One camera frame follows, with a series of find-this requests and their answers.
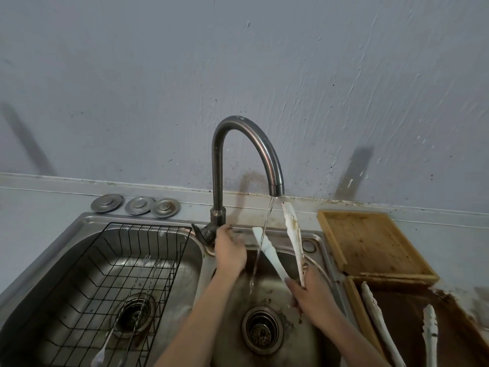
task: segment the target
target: dish rack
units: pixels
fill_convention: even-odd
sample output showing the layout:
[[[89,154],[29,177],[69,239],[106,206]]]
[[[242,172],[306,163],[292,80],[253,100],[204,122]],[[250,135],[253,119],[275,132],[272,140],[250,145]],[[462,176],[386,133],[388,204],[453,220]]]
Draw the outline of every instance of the dish rack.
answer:
[[[126,366],[144,367],[191,231],[108,224],[63,256],[65,274],[17,337],[42,334],[34,353],[42,365],[85,367],[114,328],[102,365],[127,354]]]

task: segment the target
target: wooden tray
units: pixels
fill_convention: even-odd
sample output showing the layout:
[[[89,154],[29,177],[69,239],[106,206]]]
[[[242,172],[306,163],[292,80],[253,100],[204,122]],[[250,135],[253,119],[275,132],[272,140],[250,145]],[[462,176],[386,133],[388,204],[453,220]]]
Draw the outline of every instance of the wooden tray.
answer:
[[[427,283],[403,279],[347,277],[345,289],[360,332],[382,353],[390,354],[370,321],[360,296],[366,281],[382,309],[385,323],[408,367],[426,365],[423,309],[430,303],[438,321],[438,366],[487,366],[489,345],[455,298],[428,289]]]
[[[317,220],[339,269],[347,275],[439,280],[387,214],[320,210]]]

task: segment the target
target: double sink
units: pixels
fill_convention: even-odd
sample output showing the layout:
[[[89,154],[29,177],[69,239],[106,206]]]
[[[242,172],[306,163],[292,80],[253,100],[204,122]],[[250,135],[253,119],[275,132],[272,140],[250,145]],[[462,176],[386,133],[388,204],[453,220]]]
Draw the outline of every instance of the double sink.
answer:
[[[250,294],[256,241],[250,227],[233,231],[244,237],[248,260],[211,365],[339,365],[334,345],[290,306],[288,288],[264,255]],[[297,278],[287,233],[268,229],[267,235]],[[303,231],[302,237],[309,264],[331,280],[336,302],[351,318],[323,234]],[[215,256],[195,237],[191,222],[82,214],[2,294],[0,365],[90,366],[114,328],[103,365],[117,366],[127,352],[127,367],[152,366],[214,271]]]

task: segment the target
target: faucet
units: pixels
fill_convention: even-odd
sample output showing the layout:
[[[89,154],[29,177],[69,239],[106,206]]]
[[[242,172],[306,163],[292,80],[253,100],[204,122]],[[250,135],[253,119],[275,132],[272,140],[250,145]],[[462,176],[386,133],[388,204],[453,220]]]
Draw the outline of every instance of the faucet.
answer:
[[[241,131],[254,144],[265,166],[268,179],[268,191],[272,197],[284,195],[284,177],[275,149],[270,139],[253,121],[241,117],[224,118],[214,131],[212,138],[212,188],[214,205],[211,209],[211,221],[200,229],[195,224],[192,227],[196,238],[205,246],[212,246],[216,239],[217,228],[226,224],[226,209],[223,206],[223,145],[227,133],[236,129]]]

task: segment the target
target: countertop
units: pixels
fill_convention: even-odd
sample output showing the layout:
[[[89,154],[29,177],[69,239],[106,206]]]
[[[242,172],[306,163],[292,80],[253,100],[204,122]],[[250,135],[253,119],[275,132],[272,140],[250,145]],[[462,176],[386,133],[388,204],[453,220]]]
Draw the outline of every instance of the countertop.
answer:
[[[172,197],[182,209],[180,220],[207,222],[210,191],[154,185],[0,174],[0,292],[3,292],[90,203],[106,193],[133,197]],[[302,229],[321,230],[318,209],[373,210],[389,213],[407,238],[425,257],[441,280],[436,287],[453,294],[471,316],[481,297],[489,294],[489,214],[426,210],[318,199],[287,198],[297,211]],[[225,193],[228,222],[262,226],[270,197]],[[114,211],[126,214],[124,207]],[[285,228],[277,206],[268,226]],[[489,340],[489,333],[483,331]]]

